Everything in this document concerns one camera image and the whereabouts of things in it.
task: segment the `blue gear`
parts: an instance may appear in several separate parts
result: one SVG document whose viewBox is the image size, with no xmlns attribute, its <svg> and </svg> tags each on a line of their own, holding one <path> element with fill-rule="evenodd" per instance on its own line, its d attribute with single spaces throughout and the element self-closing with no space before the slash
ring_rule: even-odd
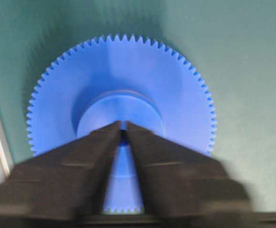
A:
<svg viewBox="0 0 276 228">
<path fill-rule="evenodd" d="M 115 120 L 210 155 L 216 114 L 205 81 L 168 46 L 132 35 L 85 41 L 62 54 L 42 74 L 28 107 L 34 156 Z M 133 160 L 119 147 L 105 211 L 143 207 Z"/>
</svg>

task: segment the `gear tooth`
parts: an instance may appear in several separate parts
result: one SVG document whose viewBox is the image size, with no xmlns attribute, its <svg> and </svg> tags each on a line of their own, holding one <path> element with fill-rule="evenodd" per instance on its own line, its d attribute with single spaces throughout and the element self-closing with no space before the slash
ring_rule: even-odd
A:
<svg viewBox="0 0 276 228">
<path fill-rule="evenodd" d="M 29 105 L 27 109 L 28 109 L 28 111 L 32 112 L 33 106 Z"/>
<path fill-rule="evenodd" d="M 123 34 L 122 41 L 128 41 L 128 37 L 126 33 Z"/>
<path fill-rule="evenodd" d="M 209 108 L 210 108 L 211 111 L 215 111 L 216 110 L 216 107 L 214 107 L 212 104 L 209 105 Z"/>
<path fill-rule="evenodd" d="M 77 52 L 76 46 L 72 47 L 72 48 L 70 49 L 70 52 L 71 52 L 72 55 L 75 54 L 75 53 Z"/>
<path fill-rule="evenodd" d="M 149 46 L 151 45 L 151 39 L 149 39 L 149 37 L 146 38 L 145 44 Z"/>
<path fill-rule="evenodd" d="M 37 151 L 37 149 L 35 148 L 34 145 L 30 144 L 31 145 L 31 148 L 30 150 L 33 152 L 34 156 L 36 156 L 37 154 L 35 153 Z"/>
<path fill-rule="evenodd" d="M 77 49 L 78 51 L 82 51 L 82 50 L 84 49 L 84 43 L 78 44 L 78 45 L 76 46 L 76 49 Z"/>
<path fill-rule="evenodd" d="M 143 37 L 141 35 L 139 35 L 137 42 L 144 43 Z"/>
<path fill-rule="evenodd" d="M 111 34 L 108 34 L 107 38 L 106 38 L 106 42 L 108 41 L 113 41 L 113 36 Z"/>
<path fill-rule="evenodd" d="M 166 47 L 165 47 L 165 52 L 166 52 L 167 54 L 171 55 L 171 53 L 172 53 L 171 47 L 170 47 L 170 46 L 166 46 Z"/>
<path fill-rule="evenodd" d="M 204 92 L 207 92 L 209 90 L 209 88 L 205 84 L 203 84 L 201 88 L 203 89 Z"/>
<path fill-rule="evenodd" d="M 199 74 L 198 71 L 195 71 L 195 73 L 193 73 L 194 77 L 197 79 L 197 81 L 199 82 L 200 86 L 203 86 L 204 83 L 202 83 L 202 78 L 201 78 L 201 74 Z"/>
<path fill-rule="evenodd" d="M 91 45 L 98 45 L 98 44 L 99 44 L 99 38 L 98 37 L 92 38 Z"/>
<path fill-rule="evenodd" d="M 184 60 L 183 65 L 185 65 L 187 68 L 190 67 L 190 62 L 187 60 Z"/>
<path fill-rule="evenodd" d="M 196 68 L 195 67 L 193 67 L 193 65 L 191 65 L 190 67 L 189 67 L 189 70 L 194 74 L 195 72 L 196 72 Z"/>
<path fill-rule="evenodd" d="M 31 94 L 31 96 L 32 96 L 33 98 L 37 98 L 38 93 L 34 91 L 34 92 Z"/>
<path fill-rule="evenodd" d="M 210 144 L 210 145 L 214 145 L 214 144 L 215 144 L 215 141 L 214 141 L 213 139 L 210 139 L 209 144 Z"/>
<path fill-rule="evenodd" d="M 69 57 L 69 56 L 71 56 L 70 50 L 64 52 L 64 57 L 65 57 L 65 58 L 67 58 L 67 57 Z"/>
<path fill-rule="evenodd" d="M 47 69 L 46 69 L 46 71 L 48 72 L 48 74 L 49 74 L 49 72 L 50 71 L 52 71 L 52 70 L 54 70 L 54 68 L 53 68 L 53 66 L 52 65 L 50 65 L 49 67 L 47 67 Z"/>
<path fill-rule="evenodd" d="M 201 77 L 198 78 L 198 83 L 200 84 L 200 86 L 204 85 L 205 84 L 205 80 L 202 79 Z"/>
<path fill-rule="evenodd" d="M 46 77 L 46 75 L 42 74 L 42 77 L 38 80 L 38 84 L 40 85 L 40 87 L 43 85 L 43 83 L 45 82 L 44 77 Z"/>
<path fill-rule="evenodd" d="M 211 123 L 212 123 L 212 124 L 217 124 L 217 120 L 216 120 L 215 118 L 212 118 L 212 119 L 211 119 Z"/>
<path fill-rule="evenodd" d="M 55 61 L 53 62 L 53 64 L 54 64 L 54 66 L 55 66 L 55 67 L 57 67 L 58 65 L 60 65 L 60 63 L 59 63 L 58 59 L 57 59 L 57 60 L 55 60 Z"/>
<path fill-rule="evenodd" d="M 183 61 L 184 61 L 183 55 L 181 55 L 180 53 L 178 53 L 178 60 L 182 60 L 182 59 L 183 59 Z"/>
<path fill-rule="evenodd" d="M 105 211 L 105 213 L 111 214 L 111 209 L 110 209 L 110 208 L 107 208 L 106 211 Z"/>
<path fill-rule="evenodd" d="M 88 39 L 84 42 L 84 47 L 90 47 L 91 46 L 91 41 Z"/>
<path fill-rule="evenodd" d="M 118 33 L 114 36 L 114 41 L 121 41 Z"/>
<path fill-rule="evenodd" d="M 160 43 L 158 44 L 158 49 L 165 50 L 165 44 L 163 44 L 162 42 L 160 42 Z"/>
<path fill-rule="evenodd" d="M 207 98 L 209 98 L 209 97 L 212 96 L 212 94 L 211 94 L 210 91 L 208 91 L 208 90 L 205 91 L 204 94 L 205 94 L 205 96 L 206 96 Z"/>
<path fill-rule="evenodd" d="M 28 112 L 28 113 L 26 114 L 26 117 L 29 118 L 29 119 L 32 119 L 32 112 Z"/>
<path fill-rule="evenodd" d="M 28 124 L 29 126 L 31 126 L 31 125 L 32 125 L 32 120 L 30 120 L 30 119 L 27 120 L 27 121 L 26 121 L 26 124 Z"/>
<path fill-rule="evenodd" d="M 171 51 L 171 56 L 176 56 L 178 58 L 179 53 L 177 51 L 175 51 L 175 50 L 172 50 Z"/>
<path fill-rule="evenodd" d="M 159 44 L 158 41 L 155 40 L 155 39 L 151 42 L 151 46 L 152 46 L 152 47 L 158 48 L 158 44 Z"/>
<path fill-rule="evenodd" d="M 129 41 L 136 42 L 136 37 L 133 33 L 131 34 Z"/>
<path fill-rule="evenodd" d="M 99 43 L 105 43 L 106 42 L 106 38 L 104 35 L 101 35 L 99 38 Z"/>
<path fill-rule="evenodd" d="M 29 127 L 26 128 L 26 130 L 27 130 L 27 132 L 31 133 L 32 132 L 32 127 L 29 126 Z"/>
<path fill-rule="evenodd" d="M 213 104 L 213 103 L 214 103 L 214 101 L 213 101 L 213 99 L 212 99 L 211 97 L 209 97 L 207 100 L 208 100 L 208 102 L 209 102 L 210 104 Z"/>
<path fill-rule="evenodd" d="M 35 98 L 30 99 L 30 100 L 29 100 L 29 103 L 32 104 L 32 105 L 34 105 L 34 104 L 35 104 Z"/>
<path fill-rule="evenodd" d="M 213 118 L 217 117 L 217 114 L 214 111 L 211 111 L 210 114 L 212 115 Z"/>
<path fill-rule="evenodd" d="M 211 127 L 212 127 L 212 132 L 215 132 L 217 130 L 216 125 L 213 124 Z"/>
<path fill-rule="evenodd" d="M 57 59 L 61 62 L 61 61 L 65 60 L 65 57 L 64 57 L 64 55 L 62 54 L 62 55 L 60 55 L 59 57 L 57 57 Z"/>
<path fill-rule="evenodd" d="M 38 92 L 40 88 L 41 88 L 41 86 L 40 86 L 39 84 L 37 84 L 37 85 L 34 87 L 34 90 L 35 90 L 36 92 Z"/>
</svg>

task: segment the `gear teeth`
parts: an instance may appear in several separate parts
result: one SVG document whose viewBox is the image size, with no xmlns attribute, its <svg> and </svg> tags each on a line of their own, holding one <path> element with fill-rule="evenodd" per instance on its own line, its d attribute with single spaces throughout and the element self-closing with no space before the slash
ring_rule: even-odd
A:
<svg viewBox="0 0 276 228">
<path fill-rule="evenodd" d="M 121 41 L 118 33 L 114 36 L 114 41 Z"/>
<path fill-rule="evenodd" d="M 64 52 L 64 57 L 65 57 L 65 58 L 68 58 L 69 56 L 71 56 L 71 53 L 70 53 L 69 50 L 66 51 L 66 52 Z"/>
<path fill-rule="evenodd" d="M 126 33 L 123 34 L 122 41 L 128 41 L 128 37 Z"/>
<path fill-rule="evenodd" d="M 34 103 L 35 103 L 35 98 L 30 99 L 30 100 L 29 100 L 29 103 L 30 103 L 30 104 L 32 104 L 32 106 L 33 106 L 33 105 L 34 105 Z"/>
<path fill-rule="evenodd" d="M 195 67 L 193 67 L 192 65 L 189 67 L 189 70 L 194 74 L 197 69 Z"/>
<path fill-rule="evenodd" d="M 175 56 L 176 54 L 178 54 L 178 52 L 176 52 L 175 50 L 171 51 L 171 56 Z"/>
<path fill-rule="evenodd" d="M 209 145 L 209 155 L 211 154 L 210 152 L 212 152 L 213 151 L 213 145 Z"/>
<path fill-rule="evenodd" d="M 32 152 L 36 152 L 37 151 L 37 149 L 35 148 L 35 146 L 31 146 L 31 148 L 30 148 L 30 150 L 32 151 Z"/>
<path fill-rule="evenodd" d="M 36 85 L 36 86 L 34 87 L 34 90 L 37 92 L 40 88 L 41 88 L 40 85 Z"/>
<path fill-rule="evenodd" d="M 212 118 L 211 119 L 211 123 L 216 125 L 217 124 L 217 120 L 215 118 Z"/>
<path fill-rule="evenodd" d="M 59 57 L 57 57 L 57 59 L 58 59 L 58 61 L 64 61 L 65 60 L 65 57 L 64 57 L 64 55 L 62 54 L 62 55 L 60 55 Z"/>
<path fill-rule="evenodd" d="M 214 111 L 211 111 L 210 114 L 212 115 L 213 118 L 216 118 L 217 114 Z"/>
<path fill-rule="evenodd" d="M 212 125 L 212 131 L 215 132 L 217 130 L 216 125 Z"/>
<path fill-rule="evenodd" d="M 99 38 L 99 43 L 105 43 L 106 42 L 106 39 L 105 39 L 105 36 L 100 36 Z"/>
<path fill-rule="evenodd" d="M 84 47 L 90 47 L 91 46 L 91 41 L 88 39 L 84 42 Z"/>
<path fill-rule="evenodd" d="M 53 71 L 54 69 L 53 69 L 53 67 L 50 65 L 49 67 L 47 67 L 46 70 L 47 70 L 48 74 L 50 74 L 50 72 Z"/>
<path fill-rule="evenodd" d="M 28 111 L 29 111 L 28 113 L 30 113 L 30 112 L 32 112 L 32 110 L 33 110 L 33 106 L 30 106 L 30 105 L 29 105 L 27 109 L 28 109 Z"/>
<path fill-rule="evenodd" d="M 201 77 L 198 78 L 198 83 L 200 86 L 204 85 L 205 84 L 205 80 L 202 79 Z"/>
<path fill-rule="evenodd" d="M 158 44 L 159 44 L 158 41 L 155 39 L 151 42 L 151 46 L 155 48 L 158 48 Z"/>
<path fill-rule="evenodd" d="M 27 132 L 31 133 L 32 132 L 32 127 L 29 126 L 29 127 L 26 128 L 26 130 L 27 130 Z"/>
<path fill-rule="evenodd" d="M 185 59 L 183 62 L 183 65 L 185 65 L 187 68 L 189 68 L 191 66 L 191 63 Z"/>
<path fill-rule="evenodd" d="M 38 96 L 38 93 L 36 91 L 34 91 L 34 92 L 32 92 L 31 96 L 36 99 Z"/>
<path fill-rule="evenodd" d="M 29 118 L 29 119 L 32 119 L 32 112 L 28 112 L 28 113 L 26 114 L 26 117 Z"/>
<path fill-rule="evenodd" d="M 139 36 L 139 37 L 138 37 L 137 43 L 144 43 L 144 40 L 143 40 L 143 37 L 142 37 L 142 36 Z"/>
<path fill-rule="evenodd" d="M 82 51 L 84 49 L 84 43 L 80 43 L 76 46 L 77 51 Z"/>
<path fill-rule="evenodd" d="M 209 98 L 209 97 L 212 96 L 212 94 L 210 93 L 210 91 L 205 91 L 204 94 L 205 94 L 206 98 Z"/>
<path fill-rule="evenodd" d="M 26 121 L 26 124 L 28 124 L 28 125 L 31 126 L 31 125 L 32 125 L 32 120 L 31 120 L 31 119 L 27 120 L 27 121 Z"/>
<path fill-rule="evenodd" d="M 151 45 L 151 39 L 149 39 L 149 37 L 146 38 L 145 44 L 149 46 Z"/>
<path fill-rule="evenodd" d="M 204 92 L 207 92 L 209 90 L 209 88 L 205 84 L 203 84 L 201 88 L 203 89 Z"/>
<path fill-rule="evenodd" d="M 184 59 L 183 55 L 181 55 L 180 53 L 178 53 L 178 60 L 182 60 Z"/>
<path fill-rule="evenodd" d="M 165 50 L 165 44 L 159 43 L 159 44 L 158 44 L 158 49 Z"/>
<path fill-rule="evenodd" d="M 72 48 L 70 49 L 71 55 L 75 54 L 76 52 L 77 52 L 76 46 L 74 46 L 74 47 L 72 47 Z"/>
<path fill-rule="evenodd" d="M 213 99 L 211 97 L 209 97 L 207 100 L 208 100 L 209 104 L 213 104 L 214 103 L 214 101 L 213 101 Z"/>
<path fill-rule="evenodd" d="M 214 144 L 215 144 L 215 141 L 214 141 L 213 139 L 210 139 L 209 144 L 210 144 L 210 145 L 214 145 Z"/>
<path fill-rule="evenodd" d="M 133 33 L 131 34 L 129 41 L 136 42 L 136 37 Z"/>
<path fill-rule="evenodd" d="M 91 45 L 98 45 L 99 44 L 99 39 L 98 38 L 93 38 L 91 40 Z"/>
<path fill-rule="evenodd" d="M 44 82 L 44 75 L 42 75 L 42 77 L 38 80 L 38 86 L 41 88 Z"/>
<path fill-rule="evenodd" d="M 165 46 L 165 52 L 168 54 L 168 55 L 171 55 L 172 53 L 172 49 L 170 46 Z"/>
</svg>

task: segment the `gear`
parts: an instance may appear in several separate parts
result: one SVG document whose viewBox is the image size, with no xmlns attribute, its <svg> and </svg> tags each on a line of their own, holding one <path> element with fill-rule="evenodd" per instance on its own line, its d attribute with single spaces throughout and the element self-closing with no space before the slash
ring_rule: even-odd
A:
<svg viewBox="0 0 276 228">
<path fill-rule="evenodd" d="M 85 41 L 42 74 L 28 107 L 34 156 L 129 120 L 155 134 L 210 155 L 216 130 L 211 94 L 190 62 L 168 46 L 118 35 Z M 104 211 L 143 207 L 126 145 L 118 149 Z"/>
</svg>

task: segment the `green background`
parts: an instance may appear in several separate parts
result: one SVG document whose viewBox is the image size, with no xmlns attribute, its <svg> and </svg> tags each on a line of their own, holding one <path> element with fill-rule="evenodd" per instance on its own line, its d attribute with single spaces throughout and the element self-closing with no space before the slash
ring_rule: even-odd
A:
<svg viewBox="0 0 276 228">
<path fill-rule="evenodd" d="M 30 158 L 26 113 L 57 56 L 102 34 L 140 34 L 181 52 L 217 108 L 213 156 L 276 211 L 276 1 L 0 0 L 0 117 L 15 163 Z"/>
</svg>

